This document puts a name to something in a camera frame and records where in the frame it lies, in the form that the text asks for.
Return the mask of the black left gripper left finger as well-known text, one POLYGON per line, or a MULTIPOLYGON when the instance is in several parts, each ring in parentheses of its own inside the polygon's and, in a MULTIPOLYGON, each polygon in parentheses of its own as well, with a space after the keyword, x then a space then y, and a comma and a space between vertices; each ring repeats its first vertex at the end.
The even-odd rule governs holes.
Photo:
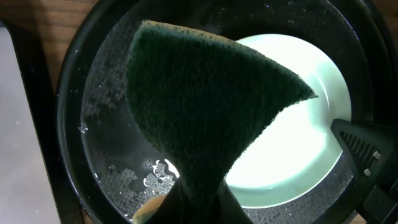
POLYGON ((177 179, 166 195, 164 201, 145 224, 187 224, 190 202, 187 198, 181 179, 177 179))

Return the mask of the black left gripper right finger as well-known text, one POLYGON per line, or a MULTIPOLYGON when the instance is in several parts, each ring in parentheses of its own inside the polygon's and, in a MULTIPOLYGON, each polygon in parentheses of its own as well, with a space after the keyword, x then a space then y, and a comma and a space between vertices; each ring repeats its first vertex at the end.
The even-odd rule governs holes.
POLYGON ((239 202, 229 189, 226 182, 222 182, 218 189, 219 224, 252 224, 239 202))

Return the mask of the green sponge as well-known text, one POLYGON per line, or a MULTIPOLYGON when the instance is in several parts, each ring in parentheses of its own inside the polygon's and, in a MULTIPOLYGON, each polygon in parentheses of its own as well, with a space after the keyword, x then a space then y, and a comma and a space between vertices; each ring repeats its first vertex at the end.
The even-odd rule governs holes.
POLYGON ((188 223, 217 223, 218 189, 235 161, 283 109, 315 97, 254 49, 150 20, 134 34, 126 81, 136 124, 178 170, 188 223))

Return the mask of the mint green plate front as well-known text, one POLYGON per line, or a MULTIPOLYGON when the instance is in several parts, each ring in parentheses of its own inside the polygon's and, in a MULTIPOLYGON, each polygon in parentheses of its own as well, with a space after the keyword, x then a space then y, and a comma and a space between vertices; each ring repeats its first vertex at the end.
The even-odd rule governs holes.
POLYGON ((274 207, 306 194, 334 168, 342 149, 330 126, 351 120, 351 98, 336 63, 309 42, 261 34, 238 43, 295 72, 317 95, 280 112, 226 176, 242 207, 274 207))

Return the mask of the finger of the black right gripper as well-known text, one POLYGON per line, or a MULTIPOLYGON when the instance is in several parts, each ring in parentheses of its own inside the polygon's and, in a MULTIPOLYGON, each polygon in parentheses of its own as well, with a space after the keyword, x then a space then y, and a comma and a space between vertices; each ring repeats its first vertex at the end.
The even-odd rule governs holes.
POLYGON ((356 211, 368 223, 397 223, 397 128, 334 119, 331 131, 353 173, 356 211))

